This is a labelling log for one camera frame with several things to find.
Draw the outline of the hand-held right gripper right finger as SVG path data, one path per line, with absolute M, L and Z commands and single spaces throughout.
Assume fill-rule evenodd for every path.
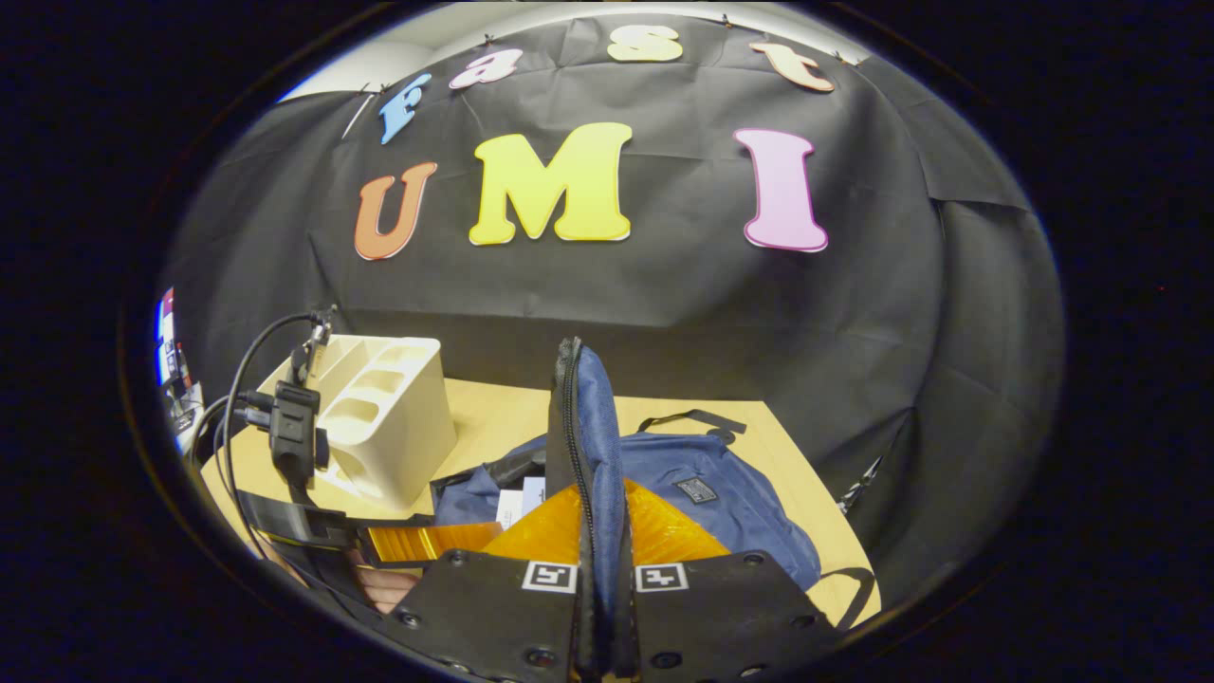
M 766 683 L 836 648 L 841 631 L 764 550 L 731 553 L 626 480 L 629 527 L 613 636 L 630 683 Z

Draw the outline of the white plastic bookshelf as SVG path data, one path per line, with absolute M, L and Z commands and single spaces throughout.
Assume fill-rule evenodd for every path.
M 334 334 L 308 386 L 330 459 L 307 486 L 320 508 L 416 514 L 458 442 L 438 338 Z

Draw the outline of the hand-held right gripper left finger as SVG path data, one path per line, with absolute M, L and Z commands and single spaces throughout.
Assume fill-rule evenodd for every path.
M 480 552 L 447 550 L 390 617 L 408 648 L 452 675 L 494 683 L 591 683 L 586 539 L 580 493 L 568 486 Z

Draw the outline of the computer monitor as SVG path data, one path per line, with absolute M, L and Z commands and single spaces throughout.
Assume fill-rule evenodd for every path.
M 157 385 L 171 419 L 186 412 L 193 380 L 176 337 L 176 290 L 169 286 L 157 303 Z

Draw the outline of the blue schoolbag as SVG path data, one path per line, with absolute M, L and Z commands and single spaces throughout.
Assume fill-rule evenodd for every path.
M 433 514 L 441 525 L 490 522 L 509 489 L 538 477 L 546 493 L 569 488 L 574 522 L 589 527 L 596 596 L 617 605 L 623 593 L 607 587 L 623 565 L 607 557 L 626 530 L 639 531 L 642 503 L 626 501 L 637 485 L 686 516 L 726 552 L 762 550 L 802 591 L 824 580 L 822 554 L 785 514 L 767 476 L 728 449 L 745 425 L 700 410 L 686 411 L 710 426 L 705 434 L 654 434 L 642 425 L 624 434 L 602 359 L 580 338 L 563 338 L 555 364 L 550 423 L 545 434 L 503 459 L 431 480 Z

